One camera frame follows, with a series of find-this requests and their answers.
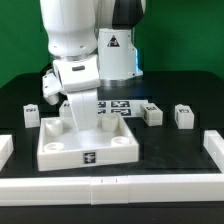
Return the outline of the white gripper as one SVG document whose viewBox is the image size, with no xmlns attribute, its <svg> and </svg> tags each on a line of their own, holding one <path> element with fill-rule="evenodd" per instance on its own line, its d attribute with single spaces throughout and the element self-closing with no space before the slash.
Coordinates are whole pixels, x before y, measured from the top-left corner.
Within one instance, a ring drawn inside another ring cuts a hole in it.
<svg viewBox="0 0 224 224">
<path fill-rule="evenodd" d="M 95 129 L 98 124 L 100 86 L 98 56 L 79 61 L 55 60 L 53 67 L 66 93 L 78 131 Z"/>
</svg>

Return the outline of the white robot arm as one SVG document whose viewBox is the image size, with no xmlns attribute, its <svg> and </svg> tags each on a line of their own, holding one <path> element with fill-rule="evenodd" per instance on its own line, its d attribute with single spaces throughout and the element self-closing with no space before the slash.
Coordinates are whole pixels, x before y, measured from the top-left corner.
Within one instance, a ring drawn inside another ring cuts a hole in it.
<svg viewBox="0 0 224 224">
<path fill-rule="evenodd" d="M 75 127 L 98 123 L 97 88 L 140 75 L 132 29 L 141 21 L 146 0 L 40 0 L 52 70 L 43 94 L 54 105 L 67 96 Z"/>
</svg>

